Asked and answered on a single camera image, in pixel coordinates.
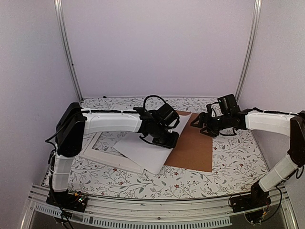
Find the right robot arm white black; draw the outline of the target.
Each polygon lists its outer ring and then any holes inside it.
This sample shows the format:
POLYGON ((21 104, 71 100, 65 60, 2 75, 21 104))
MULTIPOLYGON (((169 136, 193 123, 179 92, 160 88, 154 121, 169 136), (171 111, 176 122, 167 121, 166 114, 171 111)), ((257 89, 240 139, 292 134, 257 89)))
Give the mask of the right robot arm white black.
POLYGON ((201 134, 217 137, 222 130, 260 130, 285 135, 290 138, 286 156, 267 174, 251 186, 251 194, 246 198, 250 208, 258 207, 264 202, 267 193, 278 184, 289 179, 298 169, 305 168, 305 113, 285 113, 279 111, 248 108, 241 110, 233 94, 217 99, 221 116, 214 116, 213 105, 206 106, 191 122, 191 126, 200 129, 201 134))

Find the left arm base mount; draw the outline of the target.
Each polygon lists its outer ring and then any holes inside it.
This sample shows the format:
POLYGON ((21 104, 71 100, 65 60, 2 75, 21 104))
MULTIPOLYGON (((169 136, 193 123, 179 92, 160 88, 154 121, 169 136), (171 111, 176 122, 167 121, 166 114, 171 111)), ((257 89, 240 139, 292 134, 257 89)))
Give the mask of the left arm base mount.
POLYGON ((88 195, 80 191, 69 193, 68 190, 63 192, 55 192, 53 189, 51 189, 49 191, 46 203, 62 209, 83 213, 87 207, 88 195))

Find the brown frame backing board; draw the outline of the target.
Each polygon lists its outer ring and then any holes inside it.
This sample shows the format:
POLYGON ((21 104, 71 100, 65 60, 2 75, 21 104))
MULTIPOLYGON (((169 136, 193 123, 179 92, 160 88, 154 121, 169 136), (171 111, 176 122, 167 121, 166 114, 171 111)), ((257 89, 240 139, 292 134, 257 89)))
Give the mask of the brown frame backing board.
POLYGON ((197 116, 197 113, 191 113, 176 147, 164 163, 166 166, 212 172, 213 139, 201 134, 199 128, 191 126, 191 121, 197 116))

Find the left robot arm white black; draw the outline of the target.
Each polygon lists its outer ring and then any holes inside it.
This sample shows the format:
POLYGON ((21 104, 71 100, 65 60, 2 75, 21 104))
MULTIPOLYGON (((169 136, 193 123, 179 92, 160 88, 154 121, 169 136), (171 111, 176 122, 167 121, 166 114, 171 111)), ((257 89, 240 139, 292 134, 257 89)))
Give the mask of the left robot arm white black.
POLYGON ((56 132, 46 139, 55 150, 51 173, 52 199, 60 207, 67 207, 71 197, 67 191, 68 178, 74 158, 81 152, 83 136, 97 132, 127 131, 140 134, 144 141, 152 137, 151 145, 168 149, 176 147, 179 133, 174 131, 180 118, 178 113, 164 103, 157 110, 145 106, 126 110, 92 110, 71 103, 56 125, 56 132))

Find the landscape photo print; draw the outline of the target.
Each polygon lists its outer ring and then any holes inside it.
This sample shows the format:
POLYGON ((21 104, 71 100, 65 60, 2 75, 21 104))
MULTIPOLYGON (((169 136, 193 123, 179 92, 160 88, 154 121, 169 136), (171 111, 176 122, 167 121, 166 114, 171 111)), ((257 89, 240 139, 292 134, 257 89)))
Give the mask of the landscape photo print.
POLYGON ((137 133, 129 132, 114 145, 114 148, 148 172, 158 174, 173 149, 150 145, 139 136, 137 133))

